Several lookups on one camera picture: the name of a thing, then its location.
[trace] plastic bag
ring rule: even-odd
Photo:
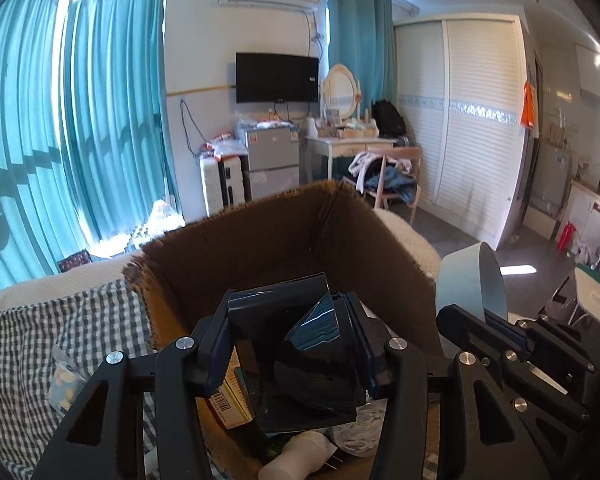
[[[355,422],[334,426],[329,430],[331,441],[353,456],[373,456],[380,442],[386,399],[374,400],[357,408]]]
[[[156,200],[154,208],[151,209],[149,219],[144,225],[148,238],[157,238],[168,231],[173,231],[180,227],[184,227],[184,218],[182,215],[179,215],[164,200]]]
[[[228,156],[249,155],[247,147],[238,139],[219,139],[213,140],[211,146],[214,149],[216,158],[226,158]]]
[[[593,261],[593,252],[591,248],[584,242],[577,242],[575,263],[581,265],[589,265]]]
[[[236,119],[235,124],[237,126],[244,126],[245,128],[255,128],[258,126],[258,121],[250,115],[238,114],[234,118]]]

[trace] bag on floor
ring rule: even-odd
[[[389,101],[376,101],[371,107],[371,115],[383,137],[401,137],[407,134],[404,120]]]

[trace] wall cabinet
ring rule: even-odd
[[[579,182],[571,183],[560,234],[568,222],[576,227],[571,241],[572,253],[576,252],[578,243],[586,244],[592,251],[600,247],[600,196]]]
[[[600,100],[600,60],[598,53],[576,45],[578,56],[578,75],[580,76],[580,94],[593,96]]]

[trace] white wall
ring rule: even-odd
[[[575,154],[573,171],[576,170],[577,155],[588,157],[590,167],[583,178],[590,184],[597,185],[600,179],[600,102],[580,96],[575,45],[562,49],[543,47],[542,68],[545,123],[553,121],[557,124],[557,107],[562,108],[568,141]]]
[[[311,15],[310,25],[314,27]],[[317,13],[318,29],[324,27]],[[218,0],[167,0],[165,12],[164,63],[167,93],[225,86],[235,83],[236,52],[272,52],[306,56],[309,31],[301,12],[225,7]],[[314,43],[311,55],[318,56]],[[232,129],[238,113],[267,112],[271,105],[236,105],[235,90],[190,92],[167,98],[167,115],[174,152],[176,180],[187,222],[202,218],[205,207],[200,168],[187,149],[180,115],[180,100],[203,135],[209,139]],[[306,105],[293,104],[292,116],[306,114]],[[278,105],[281,116],[286,107]],[[185,124],[196,152],[204,142],[185,110]]]
[[[165,27],[167,92],[234,83],[237,50],[306,56],[309,41],[302,12],[218,0],[167,0]]]

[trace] sliding wardrobe door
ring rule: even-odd
[[[520,22],[448,20],[445,26],[449,112],[436,205],[495,247],[522,160]]]
[[[398,57],[398,105],[407,134],[422,148],[420,185],[436,201],[443,155],[445,49],[442,22],[415,23],[395,29]]]

